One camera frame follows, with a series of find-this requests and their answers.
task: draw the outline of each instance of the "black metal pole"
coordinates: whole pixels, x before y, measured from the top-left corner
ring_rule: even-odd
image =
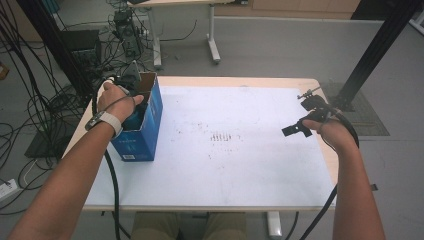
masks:
[[[68,77],[83,104],[88,104],[93,93],[92,84],[78,67],[72,53],[65,47],[59,35],[60,30],[42,0],[17,0],[17,2]]]
[[[347,109],[384,54],[386,54],[406,24],[408,24],[420,3],[421,0],[398,1],[392,13],[384,21],[367,50],[362,55],[339,94],[335,97],[333,101],[334,107],[341,110]]]

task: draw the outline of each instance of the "forearm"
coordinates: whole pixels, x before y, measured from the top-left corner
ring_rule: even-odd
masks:
[[[362,156],[356,146],[339,155],[334,239],[384,239]]]
[[[71,237],[113,133],[113,128],[102,122],[75,144],[45,182],[10,239]]]

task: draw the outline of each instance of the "electronic equipment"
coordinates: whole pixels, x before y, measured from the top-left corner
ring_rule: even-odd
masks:
[[[138,35],[138,29],[134,26],[134,22],[132,20],[131,10],[123,12],[116,11],[113,21],[115,22],[117,37],[122,42],[125,56],[130,58],[140,56],[141,42]]]
[[[99,30],[61,31],[60,36],[81,67],[100,65],[102,46]]]

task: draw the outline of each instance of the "black mat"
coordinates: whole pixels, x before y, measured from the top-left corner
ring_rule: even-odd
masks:
[[[321,84],[322,91],[327,99],[336,96],[343,87],[342,83]],[[358,136],[390,136],[377,113],[369,104],[365,96],[359,91],[352,101],[353,112],[343,112],[353,124]]]

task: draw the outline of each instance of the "person's right hand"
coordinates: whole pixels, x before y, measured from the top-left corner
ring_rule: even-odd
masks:
[[[325,123],[320,123],[312,120],[303,120],[302,124],[311,129],[317,131],[321,136],[334,147],[336,152],[344,151],[356,146],[355,140],[349,131],[335,119],[329,119]]]

